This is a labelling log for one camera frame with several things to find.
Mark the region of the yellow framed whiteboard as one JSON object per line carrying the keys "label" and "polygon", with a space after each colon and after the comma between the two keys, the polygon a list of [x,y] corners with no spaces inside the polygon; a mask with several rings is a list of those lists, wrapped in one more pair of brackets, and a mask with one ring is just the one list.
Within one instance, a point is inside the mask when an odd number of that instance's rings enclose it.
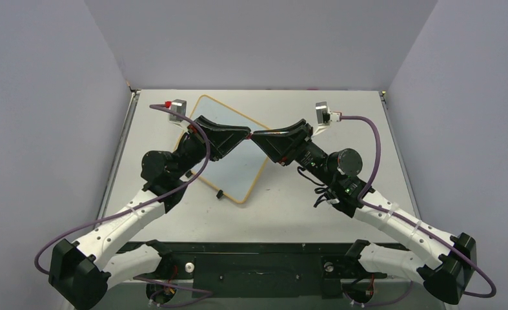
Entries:
{"label": "yellow framed whiteboard", "polygon": [[[186,113],[191,119],[203,115],[216,123],[246,126],[253,131],[268,128],[250,116],[206,94],[201,95],[192,105],[187,103]],[[211,161],[199,178],[207,185],[221,191],[233,202],[244,203],[268,161],[268,157],[257,145],[251,140],[245,140],[221,160]]]}

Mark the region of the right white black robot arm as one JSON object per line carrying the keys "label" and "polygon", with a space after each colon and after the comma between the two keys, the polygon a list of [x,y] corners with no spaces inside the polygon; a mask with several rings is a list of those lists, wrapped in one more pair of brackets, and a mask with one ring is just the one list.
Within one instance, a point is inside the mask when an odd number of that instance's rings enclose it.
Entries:
{"label": "right white black robot arm", "polygon": [[251,140],[275,163],[293,161],[324,184],[323,200],[347,216],[373,226],[406,249],[358,240],[344,258],[345,270],[359,276],[384,273],[422,284],[437,299],[456,305],[474,273],[476,241],[441,231],[404,211],[358,177],[362,158],[354,149],[326,153],[303,119],[275,130],[257,130]]}

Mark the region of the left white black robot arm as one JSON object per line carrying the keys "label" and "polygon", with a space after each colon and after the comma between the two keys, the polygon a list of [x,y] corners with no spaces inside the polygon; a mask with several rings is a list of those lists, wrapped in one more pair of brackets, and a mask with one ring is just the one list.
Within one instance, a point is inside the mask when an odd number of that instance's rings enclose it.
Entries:
{"label": "left white black robot arm", "polygon": [[177,148],[151,150],[141,160],[145,184],[119,213],[73,242],[59,240],[52,249],[49,284],[76,309],[91,309],[116,281],[105,267],[112,257],[147,224],[168,213],[182,199],[190,180],[181,177],[198,163],[218,161],[251,133],[248,127],[220,125],[200,116],[186,119]]}

